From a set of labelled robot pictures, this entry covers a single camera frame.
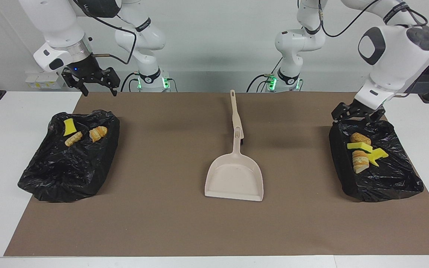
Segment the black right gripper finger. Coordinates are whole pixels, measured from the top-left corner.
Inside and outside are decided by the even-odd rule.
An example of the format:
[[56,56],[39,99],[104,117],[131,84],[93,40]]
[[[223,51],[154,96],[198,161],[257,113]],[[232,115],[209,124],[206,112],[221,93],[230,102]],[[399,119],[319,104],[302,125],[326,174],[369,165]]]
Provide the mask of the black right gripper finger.
[[115,72],[114,68],[109,67],[105,70],[97,71],[97,83],[105,86],[112,93],[112,96],[117,96],[117,88],[120,86],[120,78]]
[[80,90],[83,96],[88,96],[89,91],[85,86],[85,82],[82,79],[76,81],[69,68],[63,68],[61,76],[68,87],[76,88]]

